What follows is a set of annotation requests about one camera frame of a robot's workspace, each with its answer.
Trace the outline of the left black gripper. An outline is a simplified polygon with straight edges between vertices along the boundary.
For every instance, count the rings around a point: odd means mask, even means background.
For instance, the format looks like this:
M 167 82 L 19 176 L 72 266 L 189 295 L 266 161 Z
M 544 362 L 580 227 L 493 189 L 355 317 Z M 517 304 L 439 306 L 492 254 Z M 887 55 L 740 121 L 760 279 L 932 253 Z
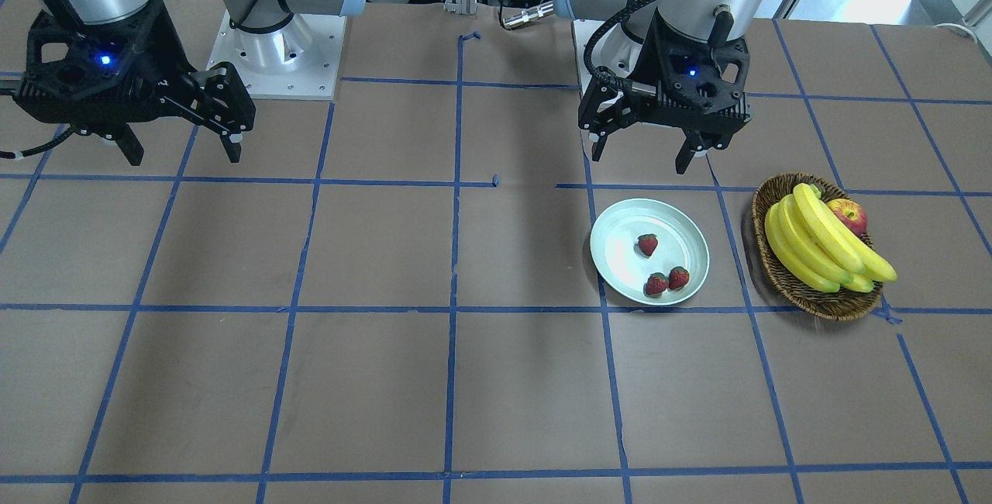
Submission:
M 581 129 L 591 133 L 592 161 L 600 161 L 611 133 L 634 123 L 681 129 L 679 175 L 698 154 L 728 147 L 753 119 L 744 90 L 749 51 L 743 37 L 731 39 L 733 23 L 731 12 L 716 12 L 708 37 L 698 41 L 656 14 L 627 77 L 599 68 L 578 111 Z

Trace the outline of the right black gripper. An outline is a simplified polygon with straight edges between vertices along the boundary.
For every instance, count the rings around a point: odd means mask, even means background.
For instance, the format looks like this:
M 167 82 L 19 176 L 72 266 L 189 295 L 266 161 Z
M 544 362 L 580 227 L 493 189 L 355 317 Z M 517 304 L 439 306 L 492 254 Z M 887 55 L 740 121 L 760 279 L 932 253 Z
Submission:
M 20 108 L 40 122 L 84 129 L 177 116 L 211 129 L 228 161 L 240 161 L 254 102 L 230 62 L 206 71 L 189 63 L 164 0 L 103 24 L 84 23 L 71 0 L 43 4 L 12 95 Z M 133 130 L 116 130 L 112 141 L 128 164 L 142 164 L 145 150 Z

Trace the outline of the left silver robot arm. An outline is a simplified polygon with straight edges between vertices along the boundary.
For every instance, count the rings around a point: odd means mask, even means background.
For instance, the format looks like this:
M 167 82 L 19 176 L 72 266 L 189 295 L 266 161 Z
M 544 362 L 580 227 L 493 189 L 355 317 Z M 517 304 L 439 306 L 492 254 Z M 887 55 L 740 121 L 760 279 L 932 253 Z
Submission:
M 578 41 L 588 73 L 577 112 L 599 161 L 607 140 L 645 123 L 679 129 L 674 159 L 724 150 L 751 122 L 746 32 L 762 0 L 553 0 L 557 16 L 592 21 Z

